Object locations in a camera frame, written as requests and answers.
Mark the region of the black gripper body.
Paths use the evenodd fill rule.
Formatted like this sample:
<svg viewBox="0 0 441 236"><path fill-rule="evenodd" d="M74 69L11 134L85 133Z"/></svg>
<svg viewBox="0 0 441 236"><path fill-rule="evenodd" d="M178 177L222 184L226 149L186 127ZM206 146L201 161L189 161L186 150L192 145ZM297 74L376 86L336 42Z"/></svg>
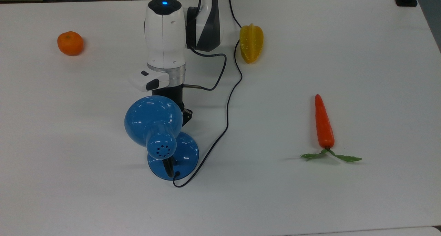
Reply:
<svg viewBox="0 0 441 236"><path fill-rule="evenodd" d="M184 113L185 105L183 103L183 85L178 85L174 87L167 87L161 89L155 89L152 91L153 96L164 96L175 102Z"/></svg>

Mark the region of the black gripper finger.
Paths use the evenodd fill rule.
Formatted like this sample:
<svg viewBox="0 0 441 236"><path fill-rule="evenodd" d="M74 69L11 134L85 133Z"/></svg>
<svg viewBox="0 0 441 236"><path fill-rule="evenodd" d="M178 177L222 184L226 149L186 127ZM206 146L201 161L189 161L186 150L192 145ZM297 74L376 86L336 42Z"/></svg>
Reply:
<svg viewBox="0 0 441 236"><path fill-rule="evenodd" d="M192 119L192 116L193 116L192 110L189 110L187 108L184 108L182 110L182 117L183 117L182 127Z"/></svg>

